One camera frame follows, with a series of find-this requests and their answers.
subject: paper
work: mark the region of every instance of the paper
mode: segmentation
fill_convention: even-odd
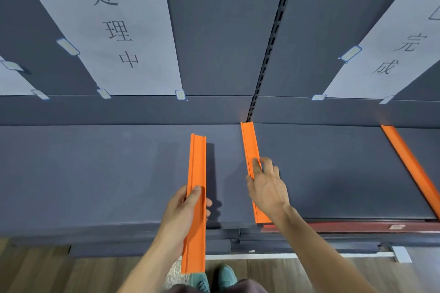
[[[108,94],[182,89],[167,0],[40,1],[64,35],[54,44],[80,58]]]
[[[440,0],[395,0],[359,47],[323,94],[395,96],[440,60]]]
[[[34,86],[20,75],[20,71],[14,71],[6,67],[6,65],[11,67],[14,64],[14,62],[5,61],[0,56],[0,96],[34,95],[32,93],[32,90],[35,90]]]

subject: pants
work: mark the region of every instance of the pants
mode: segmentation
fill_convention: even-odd
[[[228,287],[223,292],[225,293],[267,293],[263,286],[254,280],[244,279],[240,280],[235,285]],[[188,285],[174,285],[168,290],[168,293],[200,293],[200,291],[194,287]]]

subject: wooden floor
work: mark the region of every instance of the wooden floor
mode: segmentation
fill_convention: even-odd
[[[72,259],[68,247],[7,247],[0,257],[0,293],[116,292],[139,257]],[[381,293],[423,293],[411,264],[389,258],[353,259]],[[221,261],[207,261],[210,278]],[[238,279],[258,281],[269,292],[312,293],[298,260],[226,261]]]

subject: orange channel strip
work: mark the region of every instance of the orange channel strip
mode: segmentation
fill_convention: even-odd
[[[440,219],[440,194],[432,183],[431,179],[425,173],[425,170],[417,161],[414,154],[412,154],[410,148],[406,145],[396,128],[394,126],[387,125],[381,125],[381,127],[398,153],[400,159],[402,159],[406,168],[414,178],[414,181],[417,183],[422,194],[431,205],[432,210],[437,215],[437,218]]]
[[[184,241],[182,273],[205,272],[206,258],[206,137],[191,134],[187,196],[196,185],[201,186],[201,195]]]
[[[258,159],[258,163],[261,167],[260,162],[260,153],[258,153],[258,145],[256,143],[255,129],[253,127],[253,122],[249,123],[241,123],[242,126],[242,135],[243,135],[243,144],[245,146],[245,156],[246,156],[246,165],[248,168],[248,175],[251,178],[254,178],[253,168],[252,168],[252,159],[256,157]],[[253,214],[255,216],[256,224],[267,224],[272,223],[272,221],[258,208],[255,203],[252,202],[253,205]]]

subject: foot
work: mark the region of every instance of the foot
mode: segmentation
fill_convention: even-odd
[[[206,277],[206,273],[204,273],[204,272],[191,273],[189,285],[191,287],[198,289],[199,291],[201,291],[203,293],[210,293],[211,292],[209,290],[208,277]]]
[[[219,289],[220,291],[237,283],[237,277],[234,270],[229,266],[223,264],[219,269]]]

